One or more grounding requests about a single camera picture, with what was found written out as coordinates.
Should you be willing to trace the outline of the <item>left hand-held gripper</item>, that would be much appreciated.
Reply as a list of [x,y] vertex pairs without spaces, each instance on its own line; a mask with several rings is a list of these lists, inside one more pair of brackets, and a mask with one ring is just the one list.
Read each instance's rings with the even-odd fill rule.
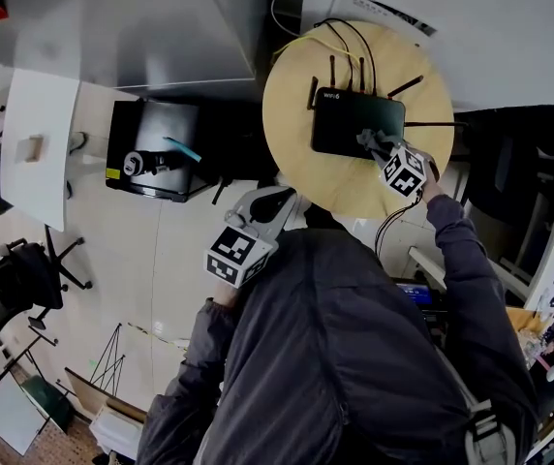
[[239,288],[254,278],[278,249],[297,196],[295,189],[270,186],[243,195],[225,214],[225,226],[204,251],[203,268]]

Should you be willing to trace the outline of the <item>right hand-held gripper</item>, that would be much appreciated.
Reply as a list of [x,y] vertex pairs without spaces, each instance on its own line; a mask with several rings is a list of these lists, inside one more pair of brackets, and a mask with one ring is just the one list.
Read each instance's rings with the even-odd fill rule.
[[372,148],[371,154],[379,166],[381,182],[401,197],[412,197],[427,181],[424,158],[405,144],[398,144],[389,152]]

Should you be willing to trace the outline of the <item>black router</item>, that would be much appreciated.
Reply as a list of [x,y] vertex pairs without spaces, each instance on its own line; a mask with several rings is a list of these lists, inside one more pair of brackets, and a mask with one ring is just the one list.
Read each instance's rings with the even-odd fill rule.
[[363,129],[383,130],[388,135],[400,135],[413,127],[464,127],[464,122],[407,121],[406,107],[392,98],[354,91],[351,87],[339,89],[335,85],[335,57],[329,57],[330,83],[319,87],[312,78],[307,108],[314,112],[311,148],[319,153],[374,160],[356,136]]

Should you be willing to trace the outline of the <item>person's right forearm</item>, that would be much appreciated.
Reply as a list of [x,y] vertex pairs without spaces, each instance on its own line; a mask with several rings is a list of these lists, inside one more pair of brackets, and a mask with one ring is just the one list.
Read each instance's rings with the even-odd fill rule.
[[444,257],[447,292],[461,301],[493,298],[499,282],[463,206],[434,179],[423,186],[423,200]]

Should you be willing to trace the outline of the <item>person's left forearm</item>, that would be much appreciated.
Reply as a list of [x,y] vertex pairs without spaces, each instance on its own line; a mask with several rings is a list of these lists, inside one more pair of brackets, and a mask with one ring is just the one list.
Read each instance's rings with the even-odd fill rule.
[[223,382],[225,362],[248,290],[220,283],[196,315],[183,365],[205,382]]

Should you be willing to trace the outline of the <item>white low shelf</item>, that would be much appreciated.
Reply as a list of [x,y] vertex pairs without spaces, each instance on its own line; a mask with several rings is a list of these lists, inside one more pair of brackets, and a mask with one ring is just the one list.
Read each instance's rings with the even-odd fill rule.
[[438,265],[430,257],[414,246],[409,248],[409,256],[441,287],[442,290],[446,290],[446,271],[442,266]]

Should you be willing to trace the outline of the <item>blue screen device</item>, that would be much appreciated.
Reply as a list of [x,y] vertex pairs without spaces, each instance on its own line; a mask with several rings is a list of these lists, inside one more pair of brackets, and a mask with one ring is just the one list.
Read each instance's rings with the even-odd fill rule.
[[396,286],[417,305],[431,305],[434,301],[430,288],[425,284],[397,282]]

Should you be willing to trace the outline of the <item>teal pen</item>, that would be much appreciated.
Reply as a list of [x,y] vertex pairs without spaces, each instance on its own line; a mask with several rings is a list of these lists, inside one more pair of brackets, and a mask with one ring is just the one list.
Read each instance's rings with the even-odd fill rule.
[[176,139],[173,139],[171,137],[164,137],[164,140],[165,141],[168,141],[170,143],[173,144],[173,146],[178,150],[180,151],[181,153],[183,153],[185,156],[187,156],[188,158],[192,159],[193,161],[195,161],[196,163],[200,163],[201,162],[201,155],[199,155],[197,152],[195,152],[193,149],[191,149],[190,147],[188,147],[187,145],[185,145],[184,143],[176,140]]

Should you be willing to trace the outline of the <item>black handheld device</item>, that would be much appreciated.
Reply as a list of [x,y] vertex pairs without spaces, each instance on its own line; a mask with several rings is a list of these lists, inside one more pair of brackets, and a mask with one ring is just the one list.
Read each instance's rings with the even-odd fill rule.
[[131,151],[123,162],[123,172],[127,176],[144,174],[157,175],[164,171],[174,171],[184,164],[184,155],[179,151]]

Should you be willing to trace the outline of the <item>person's dark jacket torso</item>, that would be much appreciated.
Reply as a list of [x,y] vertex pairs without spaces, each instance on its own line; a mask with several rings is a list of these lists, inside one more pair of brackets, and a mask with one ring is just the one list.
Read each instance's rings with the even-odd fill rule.
[[305,218],[242,294],[201,465],[466,465],[419,309],[330,213]]

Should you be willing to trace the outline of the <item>black floor cabinet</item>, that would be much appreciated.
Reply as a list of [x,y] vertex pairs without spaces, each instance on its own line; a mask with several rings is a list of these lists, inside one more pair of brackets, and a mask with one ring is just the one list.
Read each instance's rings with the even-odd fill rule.
[[[178,140],[199,155],[184,155],[177,170],[127,176],[131,151],[178,151],[164,137]],[[237,101],[114,103],[106,163],[106,185],[149,198],[186,202],[219,184],[235,180],[265,181],[278,172],[262,126],[259,104]]]

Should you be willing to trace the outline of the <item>white printed booklet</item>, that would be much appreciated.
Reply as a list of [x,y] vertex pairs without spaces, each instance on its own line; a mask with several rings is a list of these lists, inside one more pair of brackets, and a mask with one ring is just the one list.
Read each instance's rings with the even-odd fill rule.
[[326,16],[383,25],[416,43],[426,42],[438,32],[413,15],[373,0],[331,0]]

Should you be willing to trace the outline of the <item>black mesh office chair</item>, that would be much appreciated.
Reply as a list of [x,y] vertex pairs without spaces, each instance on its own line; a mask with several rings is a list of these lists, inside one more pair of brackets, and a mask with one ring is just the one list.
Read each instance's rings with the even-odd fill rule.
[[57,253],[50,229],[46,229],[44,245],[22,238],[3,246],[5,254],[0,259],[0,332],[11,319],[35,306],[40,307],[42,312],[28,318],[29,326],[44,330],[47,313],[63,308],[62,294],[68,290],[63,279],[81,290],[93,287],[91,281],[80,282],[63,265],[63,260],[83,243],[84,239],[79,237]]

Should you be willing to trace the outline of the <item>grey metal cabinet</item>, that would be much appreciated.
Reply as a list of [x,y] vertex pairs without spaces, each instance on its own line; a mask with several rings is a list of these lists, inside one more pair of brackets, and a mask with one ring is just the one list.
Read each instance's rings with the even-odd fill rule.
[[0,61],[143,96],[255,98],[270,0],[5,0]]

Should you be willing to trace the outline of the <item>white board panel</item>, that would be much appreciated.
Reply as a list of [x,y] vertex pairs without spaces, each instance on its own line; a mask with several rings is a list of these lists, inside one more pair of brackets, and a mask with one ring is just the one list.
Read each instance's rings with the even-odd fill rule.
[[0,438],[24,456],[39,435],[46,418],[31,401],[15,377],[0,379]]

